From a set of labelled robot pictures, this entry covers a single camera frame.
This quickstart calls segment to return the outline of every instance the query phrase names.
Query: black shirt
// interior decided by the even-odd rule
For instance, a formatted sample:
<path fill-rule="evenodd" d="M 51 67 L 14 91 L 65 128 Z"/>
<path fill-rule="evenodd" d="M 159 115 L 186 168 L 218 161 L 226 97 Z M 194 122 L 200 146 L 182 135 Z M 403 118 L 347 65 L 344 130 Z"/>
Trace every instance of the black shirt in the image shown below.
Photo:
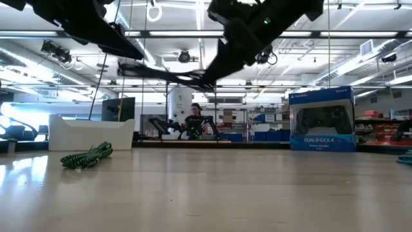
<path fill-rule="evenodd" d="M 203 117 L 190 115 L 185 119 L 185 122 L 188 128 L 201 126 L 201 123 L 203 122 Z"/>

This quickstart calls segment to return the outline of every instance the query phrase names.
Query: dualshock 4 box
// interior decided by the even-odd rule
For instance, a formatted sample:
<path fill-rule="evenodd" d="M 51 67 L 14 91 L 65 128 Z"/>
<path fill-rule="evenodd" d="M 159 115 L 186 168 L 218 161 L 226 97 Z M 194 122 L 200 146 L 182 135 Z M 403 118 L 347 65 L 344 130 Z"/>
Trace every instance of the dualshock 4 box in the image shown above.
<path fill-rule="evenodd" d="M 291 93 L 292 150 L 356 151 L 351 86 Z"/>

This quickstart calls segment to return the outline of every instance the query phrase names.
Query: white cylinder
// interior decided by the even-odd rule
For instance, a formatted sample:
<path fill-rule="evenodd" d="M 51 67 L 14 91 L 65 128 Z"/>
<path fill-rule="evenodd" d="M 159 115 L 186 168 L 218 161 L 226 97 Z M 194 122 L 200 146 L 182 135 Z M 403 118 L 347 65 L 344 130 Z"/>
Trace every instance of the white cylinder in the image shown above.
<path fill-rule="evenodd" d="M 183 123 L 191 114 L 193 90 L 188 87 L 177 87 L 169 94 L 169 119 Z"/>

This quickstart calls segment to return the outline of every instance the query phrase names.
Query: person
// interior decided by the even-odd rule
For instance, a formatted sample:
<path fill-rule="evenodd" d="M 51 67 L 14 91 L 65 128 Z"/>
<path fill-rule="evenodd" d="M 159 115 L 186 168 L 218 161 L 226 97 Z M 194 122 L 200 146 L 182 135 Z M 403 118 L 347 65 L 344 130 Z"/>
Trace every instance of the person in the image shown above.
<path fill-rule="evenodd" d="M 203 122 L 203 117 L 201 116 L 200 105 L 198 103 L 193 103 L 191 106 L 191 110 L 192 115 L 186 117 L 185 123 L 183 125 L 188 128 L 201 126 L 201 123 Z M 202 130 L 203 134 L 205 134 L 207 131 L 206 125 L 203 126 Z"/>

